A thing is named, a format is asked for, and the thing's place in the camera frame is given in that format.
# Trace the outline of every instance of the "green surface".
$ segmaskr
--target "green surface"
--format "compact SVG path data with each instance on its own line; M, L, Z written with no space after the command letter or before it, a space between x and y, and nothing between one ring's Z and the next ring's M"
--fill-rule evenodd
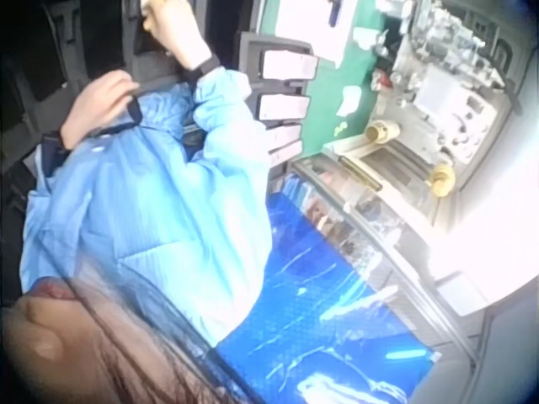
M280 0L267 0L261 32L274 35ZM350 29L349 41L344 60L339 69L334 64L321 60L315 80L309 83L307 95L311 96L311 106L303 122L303 155L319 153L329 141L336 141L363 133L376 102L376 94L371 91L371 72L376 62L372 52L361 50L352 38L354 27L381 29L383 16L375 7L375 0L358 0L355 18ZM343 101L344 86L360 86L362 90L360 107L346 118L337 116ZM348 128L334 136L335 128L346 122Z

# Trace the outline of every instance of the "workbench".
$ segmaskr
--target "workbench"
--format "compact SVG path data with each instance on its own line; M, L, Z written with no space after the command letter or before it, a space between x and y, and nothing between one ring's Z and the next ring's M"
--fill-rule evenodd
M266 1L260 27L262 34L275 34L279 2ZM304 157L319 153L325 143L362 133L368 123L376 103L376 94L371 91L371 73L376 57L372 52L361 50L351 38L354 27L382 29L384 16L376 10L375 3L375 0L358 2L343 63L335 69L332 62L321 60L316 78L307 87L311 105L303 121ZM360 107L346 118L340 118L337 111L343 101L343 87L350 85L361 87ZM343 122L348 127L335 136L335 128Z

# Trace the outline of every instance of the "woman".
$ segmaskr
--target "woman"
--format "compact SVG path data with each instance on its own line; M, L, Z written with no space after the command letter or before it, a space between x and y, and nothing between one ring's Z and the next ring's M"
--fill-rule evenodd
M245 77L218 66L185 0L151 0L144 14L189 87L141 97L137 117L138 84L108 73L36 154L26 295L3 313L3 336L19 374L51 402L213 402L217 387L249 395L211 348L262 287L264 128L240 94ZM208 136L188 160L182 124L193 105Z

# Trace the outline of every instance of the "blue plastic sheet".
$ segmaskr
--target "blue plastic sheet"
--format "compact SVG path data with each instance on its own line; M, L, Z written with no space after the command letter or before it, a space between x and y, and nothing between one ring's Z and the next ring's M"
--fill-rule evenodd
M292 203L295 181L269 197L262 294L218 352L268 403L408 402L433 352L384 303L394 291L367 284L369 262L353 268Z

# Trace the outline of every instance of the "blue mat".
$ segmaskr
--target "blue mat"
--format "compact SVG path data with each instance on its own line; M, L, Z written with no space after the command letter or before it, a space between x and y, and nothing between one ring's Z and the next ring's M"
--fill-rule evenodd
M262 294L218 352L268 403L408 402L432 351L286 195L268 210Z

